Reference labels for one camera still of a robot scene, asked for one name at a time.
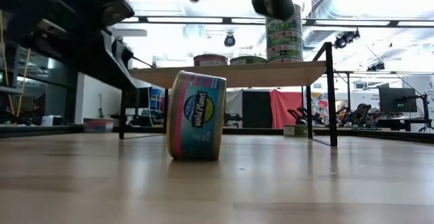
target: fluorescent light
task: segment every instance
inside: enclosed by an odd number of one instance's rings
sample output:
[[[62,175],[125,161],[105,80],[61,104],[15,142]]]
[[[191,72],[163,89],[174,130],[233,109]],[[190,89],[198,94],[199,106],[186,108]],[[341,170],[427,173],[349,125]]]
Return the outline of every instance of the fluorescent light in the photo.
[[[390,71],[354,71],[354,74],[364,74],[364,75],[371,75],[371,74],[392,74]]]
[[[233,18],[232,23],[238,24],[265,24],[264,18]]]
[[[150,17],[149,22],[203,22],[203,23],[221,23],[222,18],[173,18],[173,17]]]
[[[416,72],[416,71],[396,71],[396,75],[434,75],[432,72]]]
[[[139,22],[138,17],[131,17],[131,18],[126,18],[125,20],[122,20],[122,22]]]
[[[386,26],[389,21],[375,21],[375,20],[316,20],[316,24],[330,25],[330,26]]]
[[[434,26],[434,21],[399,21],[398,26]]]
[[[311,26],[312,31],[356,31],[355,27],[339,27],[339,26]]]
[[[226,35],[226,30],[221,31],[215,31],[215,30],[208,30],[205,32],[205,35]]]

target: can label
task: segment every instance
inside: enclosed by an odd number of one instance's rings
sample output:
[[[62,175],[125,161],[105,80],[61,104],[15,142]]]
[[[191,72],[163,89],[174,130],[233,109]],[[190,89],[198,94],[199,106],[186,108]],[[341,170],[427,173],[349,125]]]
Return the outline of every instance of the can label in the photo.
[[[278,58],[269,61],[269,63],[283,63],[283,62],[303,62],[303,60],[298,58]]]
[[[228,60],[224,56],[200,55],[193,58],[195,66],[228,65]]]
[[[267,50],[267,60],[270,62],[273,59],[277,58],[298,58],[303,59],[303,52],[298,48],[294,48],[298,46],[294,45],[280,45],[274,48],[270,48]]]
[[[232,59],[231,64],[264,64],[267,61],[263,58],[244,58],[244,59]]]
[[[212,159],[220,88],[225,80],[186,74],[176,112],[175,152],[179,158]]]
[[[214,65],[227,65],[223,60],[195,60],[195,66],[214,66]]]
[[[301,20],[289,20],[289,22],[272,22],[267,25],[267,33],[273,34],[278,31],[296,31],[301,33],[302,24]]]
[[[294,33],[292,31],[282,31],[280,33]],[[295,35],[276,35],[272,34],[267,37],[267,47],[271,48],[275,45],[294,44],[303,46],[303,39]]]

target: ceiling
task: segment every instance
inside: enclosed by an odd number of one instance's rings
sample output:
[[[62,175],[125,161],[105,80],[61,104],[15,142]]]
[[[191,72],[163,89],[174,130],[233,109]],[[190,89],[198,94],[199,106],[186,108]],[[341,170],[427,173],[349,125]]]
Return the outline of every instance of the ceiling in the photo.
[[[250,0],[130,0],[137,16],[259,17]],[[302,6],[302,15],[310,18],[357,19],[434,19],[433,0],[294,0]],[[191,65],[192,57],[203,53],[222,54],[228,58],[243,54],[263,55],[263,26],[222,24],[126,24],[116,29],[146,30],[146,37],[126,37],[137,57],[161,66]],[[324,41],[334,41],[336,34],[348,29],[330,27],[304,28],[305,60],[312,59]],[[360,29],[361,39],[341,50],[334,50],[338,70],[365,71],[382,60],[387,69],[409,57],[427,57],[432,47],[431,29]],[[233,33],[235,47],[223,45],[227,33]]]

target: white wall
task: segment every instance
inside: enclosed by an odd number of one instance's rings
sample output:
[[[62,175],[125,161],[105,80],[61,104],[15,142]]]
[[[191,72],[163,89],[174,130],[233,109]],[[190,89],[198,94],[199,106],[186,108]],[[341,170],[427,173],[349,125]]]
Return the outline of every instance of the white wall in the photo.
[[[76,124],[82,124],[83,118],[99,118],[99,94],[102,95],[102,112],[105,117],[120,113],[120,89],[102,83],[83,73],[79,73],[75,106]]]

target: tuna can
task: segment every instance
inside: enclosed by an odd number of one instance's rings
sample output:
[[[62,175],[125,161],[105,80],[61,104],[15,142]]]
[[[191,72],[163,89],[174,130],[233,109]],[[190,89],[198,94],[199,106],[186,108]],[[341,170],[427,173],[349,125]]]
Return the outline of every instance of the tuna can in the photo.
[[[217,54],[202,54],[193,58],[195,66],[228,65],[228,58]]]
[[[217,160],[223,131],[226,79],[180,71],[167,114],[166,142],[177,160]]]
[[[301,8],[294,5],[294,15],[287,21],[266,18],[267,61],[302,62],[303,34]]]
[[[231,65],[234,64],[264,64],[267,60],[265,58],[256,56],[240,56],[238,58],[231,59]]]

